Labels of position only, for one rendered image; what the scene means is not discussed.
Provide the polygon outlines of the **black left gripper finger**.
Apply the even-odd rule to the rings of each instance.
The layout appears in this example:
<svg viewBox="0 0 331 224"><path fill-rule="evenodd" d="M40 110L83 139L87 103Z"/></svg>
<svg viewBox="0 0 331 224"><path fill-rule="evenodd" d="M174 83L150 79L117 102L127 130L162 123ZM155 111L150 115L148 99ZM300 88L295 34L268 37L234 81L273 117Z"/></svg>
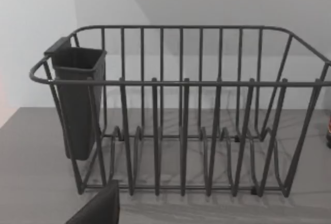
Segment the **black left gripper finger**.
<svg viewBox="0 0 331 224"><path fill-rule="evenodd" d="M119 224L118 180L111 180L65 224Z"/></svg>

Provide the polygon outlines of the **dark grey cutlery holder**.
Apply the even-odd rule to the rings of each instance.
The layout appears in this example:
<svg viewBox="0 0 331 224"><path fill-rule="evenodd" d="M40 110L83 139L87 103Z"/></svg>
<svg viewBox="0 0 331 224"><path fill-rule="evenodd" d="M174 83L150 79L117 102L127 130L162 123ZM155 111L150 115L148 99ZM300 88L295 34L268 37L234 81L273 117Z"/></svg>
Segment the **dark grey cutlery holder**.
<svg viewBox="0 0 331 224"><path fill-rule="evenodd" d="M101 49L72 47L70 39L59 38L45 55L51 56L58 80L104 80L107 52ZM82 84L57 86L60 103L68 117L68 133L72 140L74 159L85 161L94 145L91 103L88 87Z"/></svg>

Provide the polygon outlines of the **dark brown bottle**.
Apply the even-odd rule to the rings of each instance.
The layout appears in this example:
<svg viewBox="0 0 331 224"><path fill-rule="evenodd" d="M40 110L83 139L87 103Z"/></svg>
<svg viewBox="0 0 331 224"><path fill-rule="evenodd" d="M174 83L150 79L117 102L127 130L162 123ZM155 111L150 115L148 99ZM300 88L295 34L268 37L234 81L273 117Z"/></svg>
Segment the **dark brown bottle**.
<svg viewBox="0 0 331 224"><path fill-rule="evenodd" d="M326 142L327 147L331 149L331 115L328 121L326 140L327 140Z"/></svg>

